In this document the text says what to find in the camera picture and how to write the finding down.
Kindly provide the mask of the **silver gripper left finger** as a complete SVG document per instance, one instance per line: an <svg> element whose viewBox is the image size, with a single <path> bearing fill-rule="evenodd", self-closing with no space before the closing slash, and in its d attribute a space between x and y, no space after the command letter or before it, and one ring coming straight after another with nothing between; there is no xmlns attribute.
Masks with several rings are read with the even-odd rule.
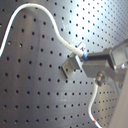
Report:
<svg viewBox="0 0 128 128"><path fill-rule="evenodd" d="M69 57L62 65L62 71L66 78L68 78L74 70L80 70L82 62L78 55Z"/></svg>

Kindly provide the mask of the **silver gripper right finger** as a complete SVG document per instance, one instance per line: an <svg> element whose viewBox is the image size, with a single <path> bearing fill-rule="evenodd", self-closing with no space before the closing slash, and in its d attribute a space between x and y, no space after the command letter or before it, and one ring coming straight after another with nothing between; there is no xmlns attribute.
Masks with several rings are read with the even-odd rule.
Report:
<svg viewBox="0 0 128 128"><path fill-rule="evenodd" d="M85 54L87 54L87 48L86 48L85 43L80 42L77 47L78 49L82 50Z"/></svg>

